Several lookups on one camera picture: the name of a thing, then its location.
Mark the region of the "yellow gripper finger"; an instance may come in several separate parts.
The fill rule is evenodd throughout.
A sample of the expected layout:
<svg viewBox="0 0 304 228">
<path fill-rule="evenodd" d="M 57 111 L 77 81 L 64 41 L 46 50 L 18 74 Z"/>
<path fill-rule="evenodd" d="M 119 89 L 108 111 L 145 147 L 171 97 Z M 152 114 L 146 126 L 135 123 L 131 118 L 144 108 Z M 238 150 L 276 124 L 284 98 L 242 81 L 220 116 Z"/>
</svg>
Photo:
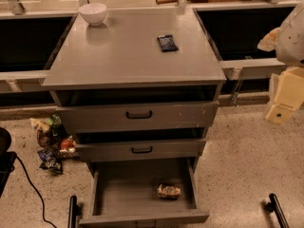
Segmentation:
<svg viewBox="0 0 304 228">
<path fill-rule="evenodd" d="M 274 28 L 267 33 L 257 44 L 257 48 L 263 51 L 272 51 L 276 48 L 277 36 L 280 32 L 280 28 Z"/>
<path fill-rule="evenodd" d="M 288 67 L 280 75 L 273 74 L 269 97 L 265 121 L 278 125 L 288 122 L 304 103 L 304 68 Z"/>
</svg>

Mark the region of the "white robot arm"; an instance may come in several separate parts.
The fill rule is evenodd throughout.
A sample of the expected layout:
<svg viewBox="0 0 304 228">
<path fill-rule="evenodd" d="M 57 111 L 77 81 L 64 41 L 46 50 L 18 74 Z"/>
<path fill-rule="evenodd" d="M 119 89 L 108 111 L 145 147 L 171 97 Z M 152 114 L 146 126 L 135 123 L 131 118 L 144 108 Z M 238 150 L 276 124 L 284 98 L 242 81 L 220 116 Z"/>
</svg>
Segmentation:
<svg viewBox="0 0 304 228">
<path fill-rule="evenodd" d="M 279 28 L 274 28 L 257 44 L 263 51 L 275 51 L 287 68 L 271 76 L 269 108 L 265 120 L 285 124 L 304 103 L 304 2 L 299 2 Z"/>
</svg>

